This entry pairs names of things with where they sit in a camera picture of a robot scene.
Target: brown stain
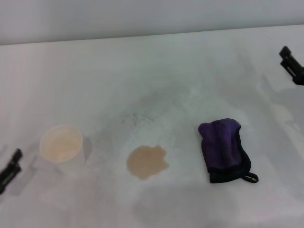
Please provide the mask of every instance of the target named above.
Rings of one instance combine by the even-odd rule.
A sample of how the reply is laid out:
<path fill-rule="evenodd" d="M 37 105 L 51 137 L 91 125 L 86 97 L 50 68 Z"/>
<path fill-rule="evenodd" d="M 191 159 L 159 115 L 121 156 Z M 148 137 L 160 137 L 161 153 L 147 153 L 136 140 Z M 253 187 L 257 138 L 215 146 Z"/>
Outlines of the brown stain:
<path fill-rule="evenodd" d="M 164 160 L 166 151 L 159 145 L 140 146 L 136 148 L 127 160 L 129 172 L 141 180 L 167 169 L 169 164 Z"/>

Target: white table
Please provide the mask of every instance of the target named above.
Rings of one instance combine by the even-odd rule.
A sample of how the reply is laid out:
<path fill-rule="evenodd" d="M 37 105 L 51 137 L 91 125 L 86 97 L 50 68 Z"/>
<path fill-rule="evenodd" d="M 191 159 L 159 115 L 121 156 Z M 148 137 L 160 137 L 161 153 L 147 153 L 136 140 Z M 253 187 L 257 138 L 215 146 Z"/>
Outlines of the white table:
<path fill-rule="evenodd" d="M 1 228 L 297 228 L 304 224 L 304 26 L 0 47 L 0 156 L 23 172 L 0 198 Z M 260 181 L 210 184 L 200 123 L 233 118 Z M 33 165 L 42 134 L 72 124 L 76 175 Z M 170 167 L 142 181 L 126 160 L 161 145 Z"/>

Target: white paper cup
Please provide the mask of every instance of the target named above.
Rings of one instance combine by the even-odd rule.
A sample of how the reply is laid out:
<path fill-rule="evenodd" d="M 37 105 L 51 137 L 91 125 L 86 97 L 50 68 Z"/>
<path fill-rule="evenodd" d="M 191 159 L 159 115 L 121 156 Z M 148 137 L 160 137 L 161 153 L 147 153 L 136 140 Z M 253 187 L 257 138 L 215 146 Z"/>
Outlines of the white paper cup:
<path fill-rule="evenodd" d="M 85 164 L 83 137 L 72 126 L 56 126 L 42 137 L 39 155 L 64 173 L 78 171 Z"/>

